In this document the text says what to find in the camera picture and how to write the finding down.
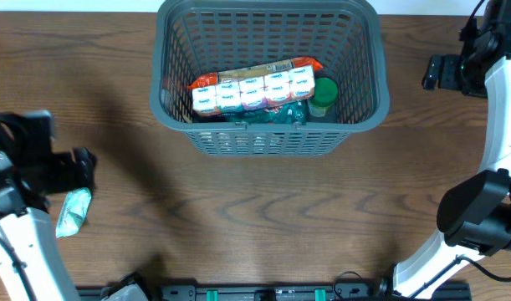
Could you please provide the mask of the green Nescafe coffee bag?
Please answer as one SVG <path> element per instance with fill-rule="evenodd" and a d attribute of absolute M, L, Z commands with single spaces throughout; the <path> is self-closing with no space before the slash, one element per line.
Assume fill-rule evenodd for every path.
<path fill-rule="evenodd" d="M 246 111 L 235 115 L 225 115 L 226 122 L 248 124 L 304 124 L 309 114 L 305 100 L 260 110 Z"/>

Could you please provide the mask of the green lid glass jar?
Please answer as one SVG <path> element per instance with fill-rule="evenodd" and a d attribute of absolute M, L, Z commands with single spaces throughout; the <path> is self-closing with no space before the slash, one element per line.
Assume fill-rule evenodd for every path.
<path fill-rule="evenodd" d="M 309 113 L 316 118 L 325 117 L 338 98 L 339 88 L 332 79 L 317 78 L 314 95 L 308 101 Z"/>

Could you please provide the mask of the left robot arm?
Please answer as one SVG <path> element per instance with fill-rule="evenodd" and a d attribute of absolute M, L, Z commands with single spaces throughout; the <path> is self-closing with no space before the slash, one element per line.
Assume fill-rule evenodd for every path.
<path fill-rule="evenodd" d="M 0 279 L 12 300 L 78 300 L 59 253 L 47 197 L 95 189 L 84 147 L 52 150 L 47 110 L 0 113 Z"/>

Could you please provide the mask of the white tissue multipack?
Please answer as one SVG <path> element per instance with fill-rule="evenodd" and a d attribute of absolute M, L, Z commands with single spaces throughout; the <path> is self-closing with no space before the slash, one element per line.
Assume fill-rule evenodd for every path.
<path fill-rule="evenodd" d="M 192 108 L 200 116 L 243 113 L 308 99 L 314 88 L 311 65 L 215 84 L 210 78 L 201 78 L 192 87 Z"/>

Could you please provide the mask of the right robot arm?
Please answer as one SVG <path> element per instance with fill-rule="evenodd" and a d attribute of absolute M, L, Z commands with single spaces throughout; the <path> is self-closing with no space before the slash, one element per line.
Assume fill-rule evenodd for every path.
<path fill-rule="evenodd" d="M 511 0 L 485 4 L 483 21 L 469 17 L 459 55 L 431 57 L 426 90 L 450 89 L 488 101 L 483 158 L 475 176 L 448 190 L 437 228 L 379 282 L 385 300 L 427 300 L 451 276 L 480 259 L 511 251 Z"/>

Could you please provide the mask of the orange spaghetti pasta pack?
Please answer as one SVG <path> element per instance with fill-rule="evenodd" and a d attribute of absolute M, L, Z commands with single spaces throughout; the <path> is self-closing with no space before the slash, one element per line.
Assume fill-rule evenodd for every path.
<path fill-rule="evenodd" d="M 297 57 L 242 69 L 232 69 L 203 74 L 200 75 L 195 81 L 193 81 L 192 84 L 188 86 L 188 89 L 198 89 L 209 85 L 259 77 L 306 66 L 311 66 L 314 71 L 318 71 L 323 68 L 322 63 L 314 58 Z"/>

